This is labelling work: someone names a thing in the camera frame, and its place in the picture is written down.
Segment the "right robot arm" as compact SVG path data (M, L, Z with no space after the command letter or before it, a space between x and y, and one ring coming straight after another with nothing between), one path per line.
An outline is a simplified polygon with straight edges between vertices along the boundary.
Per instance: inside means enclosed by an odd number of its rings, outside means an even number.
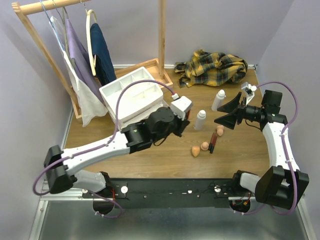
M297 206L309 184L309 176L300 171L295 162L288 138L288 120L280 114L283 94L266 90L261 107L248 105L239 92L230 102L217 108L225 113L215 123L233 130L243 120L259 123L268 149L269 169L262 176L237 171L230 183L230 191L241 196L250 191L257 202L290 210Z

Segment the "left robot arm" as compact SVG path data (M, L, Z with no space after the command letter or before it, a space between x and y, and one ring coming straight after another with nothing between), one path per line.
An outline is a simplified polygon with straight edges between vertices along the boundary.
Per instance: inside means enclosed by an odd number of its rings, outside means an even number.
M170 134L181 137L190 123L189 114L189 108L160 107L148 118L132 123L110 137L68 150L66 156L58 145L50 147L43 163L48 193L60 194L78 188L91 190L101 198L107 197L111 185L106 173L84 169L113 157L159 146Z

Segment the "white drawer organizer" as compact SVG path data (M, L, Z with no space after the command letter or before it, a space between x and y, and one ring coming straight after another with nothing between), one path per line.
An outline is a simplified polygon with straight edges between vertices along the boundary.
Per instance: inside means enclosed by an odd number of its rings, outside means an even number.
M102 86L99 91L111 119L116 121L116 104L123 89L140 80L153 80L145 67L140 67L111 83ZM155 83L145 82L130 87L121 97L118 108L118 129L149 117L160 107L167 107L164 93Z

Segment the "tall white bottle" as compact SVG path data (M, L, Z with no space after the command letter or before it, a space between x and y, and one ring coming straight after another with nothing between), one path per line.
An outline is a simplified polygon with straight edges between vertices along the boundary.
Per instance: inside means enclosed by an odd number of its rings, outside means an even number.
M211 106L211 110L216 112L217 109L222 105L225 98L226 98L225 91L223 89L219 90L214 98L214 101Z

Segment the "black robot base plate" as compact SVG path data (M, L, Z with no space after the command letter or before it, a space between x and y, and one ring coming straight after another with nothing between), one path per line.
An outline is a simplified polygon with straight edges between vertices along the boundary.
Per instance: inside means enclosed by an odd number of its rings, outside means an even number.
M124 209L232 208L248 212L254 194L231 178L111 178L100 196Z

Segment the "short white bottle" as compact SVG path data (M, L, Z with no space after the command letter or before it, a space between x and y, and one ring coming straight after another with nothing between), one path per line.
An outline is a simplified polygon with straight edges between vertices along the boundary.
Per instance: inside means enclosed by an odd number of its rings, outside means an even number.
M205 110L200 110L196 115L196 120L194 123L194 129L199 131L204 127L206 121L207 113Z

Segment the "red lip gloss pair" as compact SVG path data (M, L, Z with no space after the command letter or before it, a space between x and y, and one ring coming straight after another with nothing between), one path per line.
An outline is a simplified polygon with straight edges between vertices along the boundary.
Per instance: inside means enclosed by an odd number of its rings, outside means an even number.
M213 151L214 151L217 138L218 138L218 135L214 132L214 133L212 134L212 136L211 136L211 140L210 140L209 147L208 147L208 150L209 150L209 153L210 153L210 154L212 154Z

